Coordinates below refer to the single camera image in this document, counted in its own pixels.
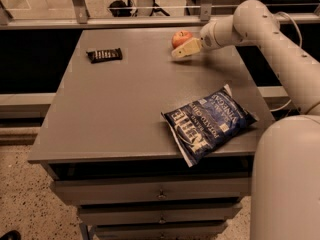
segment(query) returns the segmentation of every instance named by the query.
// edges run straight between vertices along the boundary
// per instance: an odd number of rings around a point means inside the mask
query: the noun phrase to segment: yellow object
[[[202,48],[201,42],[198,38],[191,38],[182,45],[179,45],[176,49],[174,49],[171,53],[174,58],[183,58],[188,55],[192,55],[200,52]]]

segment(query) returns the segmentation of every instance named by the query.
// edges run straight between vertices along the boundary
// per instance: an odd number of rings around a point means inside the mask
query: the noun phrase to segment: candy bar wrapper
[[[111,60],[122,60],[122,52],[120,48],[87,51],[87,55],[92,64]]]
[[[189,167],[258,121],[232,98],[229,85],[162,116]]]

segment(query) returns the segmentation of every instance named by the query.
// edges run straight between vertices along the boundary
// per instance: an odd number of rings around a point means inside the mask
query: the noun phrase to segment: gray cabinet
[[[235,47],[172,60],[177,30],[84,31],[29,156],[100,239],[215,235],[250,195],[271,113]],[[86,55],[118,47],[122,61],[91,64]],[[189,168],[160,113],[225,83],[260,121]]]

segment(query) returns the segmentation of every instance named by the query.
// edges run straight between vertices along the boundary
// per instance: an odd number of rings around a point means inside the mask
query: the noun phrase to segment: speckled floor
[[[22,143],[30,142],[30,135],[37,131],[0,128],[0,236],[15,229],[22,240],[82,239],[76,208],[66,206],[53,194],[52,180],[41,166],[27,162],[31,145]],[[4,145],[7,139],[11,144],[20,140],[20,145]],[[242,204],[243,209],[228,221],[228,228],[211,240],[249,239],[250,197]]]

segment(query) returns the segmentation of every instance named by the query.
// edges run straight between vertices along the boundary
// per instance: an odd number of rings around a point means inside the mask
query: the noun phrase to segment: table surface
[[[200,27],[186,28],[194,36]],[[209,156],[252,155],[273,117],[233,46],[180,60],[178,28],[83,31],[29,155],[30,162],[182,158],[161,112],[228,83],[260,121]],[[88,49],[121,48],[122,61],[91,64]]]

